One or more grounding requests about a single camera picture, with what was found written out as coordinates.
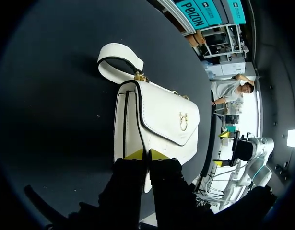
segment black table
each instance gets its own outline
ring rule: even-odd
[[[183,166],[201,171],[210,132],[210,87],[180,32],[144,0],[45,0],[27,12],[0,63],[0,160],[26,207],[30,184],[64,215],[79,201],[97,205],[110,178],[118,86],[97,72],[100,48],[125,44],[144,60],[151,81],[186,94],[200,110],[199,148]],[[154,211],[142,196],[141,217]]]

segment ceiling light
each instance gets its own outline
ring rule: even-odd
[[[295,147],[295,129],[288,131],[287,146]]]

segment white leather strap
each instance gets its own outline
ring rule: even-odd
[[[125,73],[109,65],[107,59],[119,59],[127,62],[133,69],[133,75]],[[132,80],[135,72],[142,73],[144,62],[128,47],[123,44],[109,43],[102,47],[98,56],[98,70],[108,80],[121,84]]]

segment table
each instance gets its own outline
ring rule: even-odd
[[[199,147],[183,166],[185,179],[203,167],[209,80],[180,32],[144,0],[39,1],[0,60],[0,162],[15,194],[43,224],[25,185],[66,216],[79,201],[97,206],[111,176],[118,85],[96,68],[100,48],[111,42],[130,46],[154,83],[197,104]],[[142,196],[141,218],[153,212],[150,192]]]

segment handbag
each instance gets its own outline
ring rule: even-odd
[[[125,61],[133,74],[108,64],[107,60]],[[114,122],[114,161],[139,150],[149,150],[177,158],[180,164],[197,152],[200,113],[187,96],[180,96],[149,81],[143,61],[127,46],[110,43],[102,47],[97,60],[99,72],[120,84]],[[144,192],[152,188],[147,172]]]

